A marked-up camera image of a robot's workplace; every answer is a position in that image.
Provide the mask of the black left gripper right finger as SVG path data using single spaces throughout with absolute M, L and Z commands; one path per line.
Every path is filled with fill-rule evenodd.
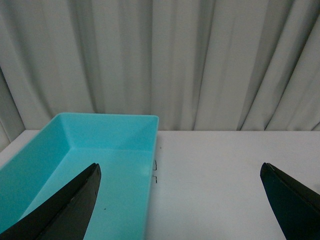
M 260 178 L 285 238 L 318 240 L 320 195 L 270 163 L 263 163 Z

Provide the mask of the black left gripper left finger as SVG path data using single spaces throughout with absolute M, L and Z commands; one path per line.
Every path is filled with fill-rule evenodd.
M 2 240 L 82 240 L 98 197 L 101 168 L 93 163 L 39 207 L 0 234 Z

